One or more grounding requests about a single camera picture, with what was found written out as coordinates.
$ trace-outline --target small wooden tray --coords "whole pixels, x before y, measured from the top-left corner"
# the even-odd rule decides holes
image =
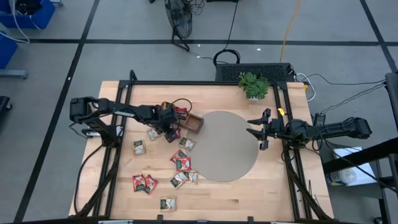
[[[185,128],[195,134],[199,134],[205,120],[202,117],[188,113],[186,120],[180,120],[181,128]]]

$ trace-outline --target black stand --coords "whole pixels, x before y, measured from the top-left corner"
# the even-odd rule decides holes
[[[177,36],[177,37],[181,40],[181,42],[185,45],[185,47],[184,47],[184,46],[181,46],[180,44],[175,43],[175,41],[174,41],[174,36]],[[173,27],[172,44],[174,44],[174,45],[176,45],[177,47],[180,47],[180,48],[186,50],[187,52],[189,52],[189,50],[190,50],[190,48],[189,48],[189,46],[187,45],[187,43],[185,43],[185,41],[181,38],[180,34],[178,34],[178,31],[177,31],[177,28],[176,28],[176,27]]]

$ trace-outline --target blue bin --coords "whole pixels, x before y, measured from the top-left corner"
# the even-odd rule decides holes
[[[7,37],[0,35],[0,69],[6,68],[12,55],[17,50],[18,45],[15,41],[8,39]]]
[[[55,12],[55,6],[50,0],[41,0],[42,8],[39,9],[32,18],[25,15],[16,15],[18,25],[21,29],[37,29],[34,24],[40,29],[45,29],[50,22],[52,15]],[[17,28],[14,21],[14,16],[11,14],[8,0],[0,0],[0,11],[8,12],[9,14],[0,14],[0,23],[7,28]]]

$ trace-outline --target yellow cable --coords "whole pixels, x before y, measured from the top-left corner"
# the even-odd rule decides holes
[[[279,63],[282,62],[282,59],[283,59],[283,57],[284,57],[284,50],[285,50],[286,39],[287,39],[287,36],[288,36],[288,34],[289,34],[289,30],[290,30],[290,28],[292,27],[293,20],[294,20],[294,18],[296,17],[297,11],[299,10],[300,4],[301,4],[301,0],[297,0],[296,6],[294,7],[293,16],[292,16],[292,18],[290,19],[289,26],[288,26],[288,28],[287,28],[287,30],[286,30],[286,34],[285,34],[285,38],[284,38],[284,43],[282,44],[282,51],[280,52]]]

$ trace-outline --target potted plant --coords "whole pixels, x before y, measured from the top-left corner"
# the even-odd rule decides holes
[[[241,73],[239,87],[246,92],[246,98],[257,101],[264,99],[268,93],[269,82],[266,78],[251,72]]]

